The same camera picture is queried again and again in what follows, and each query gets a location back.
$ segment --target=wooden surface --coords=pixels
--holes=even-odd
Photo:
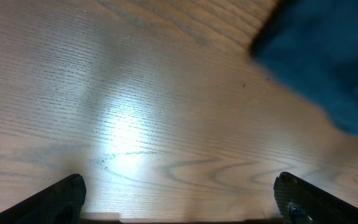
[[[274,4],[0,0],[0,211],[81,173],[86,217],[263,218],[284,170],[358,207],[358,138],[247,56]]]

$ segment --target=blue cloth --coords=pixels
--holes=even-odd
[[[358,135],[358,0],[283,0],[251,57]]]

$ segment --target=wood grain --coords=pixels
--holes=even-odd
[[[358,138],[247,57],[274,4],[0,0],[0,211],[76,172],[91,218],[263,218],[281,171],[358,207]]]

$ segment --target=wooden table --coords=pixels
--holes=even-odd
[[[358,138],[247,48],[273,0],[0,0],[0,211],[72,173],[84,216],[277,214],[289,171],[358,207]]]

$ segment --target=blue fabric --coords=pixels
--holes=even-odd
[[[250,51],[336,127],[358,135],[358,0],[283,0]]]

